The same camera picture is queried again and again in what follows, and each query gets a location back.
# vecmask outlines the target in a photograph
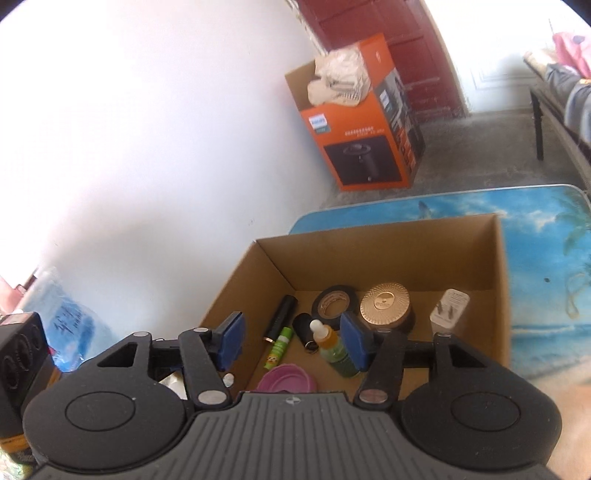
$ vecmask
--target green glue stick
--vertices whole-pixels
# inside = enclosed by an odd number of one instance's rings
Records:
[[[289,327],[283,327],[279,337],[273,343],[273,347],[269,352],[269,356],[267,357],[267,361],[265,362],[264,367],[267,370],[270,370],[273,367],[276,367],[279,364],[279,360],[285,353],[287,349],[287,345],[290,343],[291,336],[294,334],[294,331]]]

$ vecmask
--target red door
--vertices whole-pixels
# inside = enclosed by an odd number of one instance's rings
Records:
[[[298,0],[328,50],[383,33],[422,120],[463,116],[456,82],[420,0]]]

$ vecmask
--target table with beach print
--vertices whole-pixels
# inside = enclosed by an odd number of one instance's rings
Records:
[[[552,397],[563,418],[548,466],[565,480],[587,480],[591,206],[581,190],[549,185],[384,200],[309,213],[290,233],[483,213],[497,213],[503,225],[511,292],[511,368]]]

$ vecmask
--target pink cloth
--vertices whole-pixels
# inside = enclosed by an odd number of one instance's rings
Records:
[[[552,39],[558,61],[562,65],[577,69],[581,76],[591,78],[591,37],[561,32],[555,34]]]

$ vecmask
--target pink silicone lid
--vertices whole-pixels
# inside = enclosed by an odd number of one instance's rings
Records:
[[[256,386],[257,392],[312,393],[316,382],[306,371],[294,364],[281,364],[267,372]]]

